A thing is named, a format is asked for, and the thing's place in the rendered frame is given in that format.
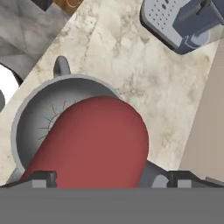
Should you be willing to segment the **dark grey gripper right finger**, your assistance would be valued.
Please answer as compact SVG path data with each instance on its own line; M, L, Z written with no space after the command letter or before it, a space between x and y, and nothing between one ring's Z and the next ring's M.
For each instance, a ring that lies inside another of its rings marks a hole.
M172 188L224 188L224 183L211 178L198 178L190 171L169 171L168 186Z

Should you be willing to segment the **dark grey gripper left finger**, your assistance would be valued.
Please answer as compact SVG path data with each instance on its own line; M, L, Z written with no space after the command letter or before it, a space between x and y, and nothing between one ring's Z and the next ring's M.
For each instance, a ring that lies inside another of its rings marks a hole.
M56 178L56 171L34 171L27 178L2 185L2 188L10 188L15 186L30 188L56 188Z

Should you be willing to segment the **white round object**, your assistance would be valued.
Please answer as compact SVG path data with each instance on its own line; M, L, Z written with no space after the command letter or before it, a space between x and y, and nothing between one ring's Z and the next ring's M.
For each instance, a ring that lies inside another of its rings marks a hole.
M22 83L23 80L16 72L0 63L0 112Z

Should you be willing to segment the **grey and blue coffee machine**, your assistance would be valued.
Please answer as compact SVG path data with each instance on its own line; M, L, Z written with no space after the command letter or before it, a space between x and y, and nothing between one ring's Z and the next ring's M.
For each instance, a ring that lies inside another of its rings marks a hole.
M224 39L224 0L143 0L139 18L180 55Z

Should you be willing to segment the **dark blue box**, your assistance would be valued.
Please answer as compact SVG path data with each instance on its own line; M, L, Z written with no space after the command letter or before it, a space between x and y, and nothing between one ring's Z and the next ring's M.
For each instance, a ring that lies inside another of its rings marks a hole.
M31 1L34 4L36 4L42 11L47 11L53 3L53 0L31 0Z

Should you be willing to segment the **brown wooden board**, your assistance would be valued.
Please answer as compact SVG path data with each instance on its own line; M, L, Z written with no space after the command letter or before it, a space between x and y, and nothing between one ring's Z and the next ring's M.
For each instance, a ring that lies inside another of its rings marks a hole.
M67 15L72 16L84 0L52 0Z

